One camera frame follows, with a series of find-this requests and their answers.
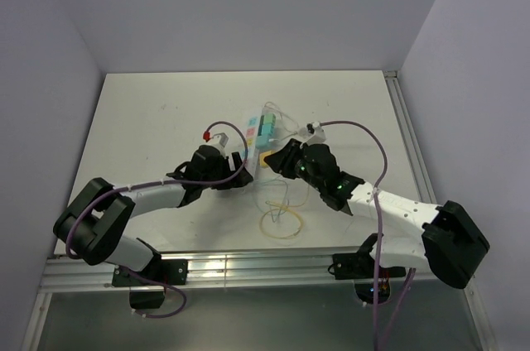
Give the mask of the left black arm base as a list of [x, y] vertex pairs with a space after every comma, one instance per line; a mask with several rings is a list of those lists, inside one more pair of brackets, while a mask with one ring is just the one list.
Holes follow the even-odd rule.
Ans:
[[[168, 318], [181, 313], [187, 304], [187, 296], [179, 286], [186, 284], [188, 261], [185, 259], [159, 259], [150, 263], [143, 271], [118, 267], [114, 270], [112, 287], [129, 289], [129, 305], [133, 313], [150, 319]], [[181, 297], [176, 310], [155, 314], [162, 307], [169, 291]]]

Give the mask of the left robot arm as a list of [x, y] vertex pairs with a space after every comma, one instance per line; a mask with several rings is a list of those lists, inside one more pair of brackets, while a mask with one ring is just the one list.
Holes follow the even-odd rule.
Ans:
[[152, 284], [161, 274], [160, 253], [124, 234], [129, 220], [185, 207], [207, 189], [232, 190], [252, 182], [239, 153], [226, 156], [218, 147], [202, 145], [162, 180], [116, 188], [101, 177], [93, 178], [56, 220], [53, 234], [88, 265], [126, 267], [142, 284]]

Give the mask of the teal usb charger plug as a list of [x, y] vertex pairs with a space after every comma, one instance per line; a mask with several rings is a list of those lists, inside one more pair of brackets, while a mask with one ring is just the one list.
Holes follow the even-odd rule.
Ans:
[[260, 136], [272, 136], [274, 134], [275, 124], [274, 123], [263, 123], [259, 129]]

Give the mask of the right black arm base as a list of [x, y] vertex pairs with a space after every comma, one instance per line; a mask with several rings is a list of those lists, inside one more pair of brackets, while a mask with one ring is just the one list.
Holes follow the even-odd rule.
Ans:
[[[332, 263], [327, 271], [337, 281], [354, 281], [357, 297], [367, 304], [373, 304], [374, 263], [371, 252], [375, 251], [377, 235], [370, 236], [357, 252], [343, 252], [332, 255]], [[392, 293], [390, 280], [404, 278], [407, 270], [404, 267], [378, 267], [378, 303], [389, 301]]]

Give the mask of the green usb charger plug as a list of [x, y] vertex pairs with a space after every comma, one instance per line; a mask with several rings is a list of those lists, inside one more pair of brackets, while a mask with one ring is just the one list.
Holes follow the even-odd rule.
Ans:
[[263, 115], [263, 124], [272, 124], [276, 123], [276, 115], [274, 113], [266, 113]]

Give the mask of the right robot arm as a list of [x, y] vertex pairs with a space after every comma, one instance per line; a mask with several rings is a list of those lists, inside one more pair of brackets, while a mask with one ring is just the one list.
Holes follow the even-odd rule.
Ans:
[[274, 173], [305, 181], [331, 209], [399, 231], [398, 236], [376, 236], [381, 250], [370, 248], [359, 255], [359, 269], [367, 276], [387, 267], [416, 268], [464, 289], [490, 250], [462, 205], [451, 200], [427, 204], [376, 189], [342, 171], [326, 144], [291, 139], [264, 160]]

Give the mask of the white multicolour power strip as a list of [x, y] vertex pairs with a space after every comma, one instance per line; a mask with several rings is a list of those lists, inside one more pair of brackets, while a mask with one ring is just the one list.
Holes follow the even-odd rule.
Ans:
[[245, 167], [253, 177], [252, 185], [256, 185], [259, 180], [260, 154], [272, 150], [276, 127], [276, 114], [264, 106], [252, 108], [243, 114], [242, 131], [248, 145]]

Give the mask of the yellow charger plug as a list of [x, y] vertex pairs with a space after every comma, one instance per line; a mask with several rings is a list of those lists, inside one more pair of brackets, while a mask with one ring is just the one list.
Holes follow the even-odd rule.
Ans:
[[259, 165], [261, 168], [269, 167], [267, 163], [267, 158], [273, 154], [273, 150], [263, 151], [259, 155]]

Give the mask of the light blue charger plug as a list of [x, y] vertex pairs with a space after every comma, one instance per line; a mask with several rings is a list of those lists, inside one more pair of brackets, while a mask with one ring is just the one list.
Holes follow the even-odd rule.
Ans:
[[260, 151], [268, 151], [268, 150], [271, 149], [272, 140], [273, 140], [272, 136], [268, 137], [268, 136], [260, 136], [259, 135], [256, 138], [255, 146]]

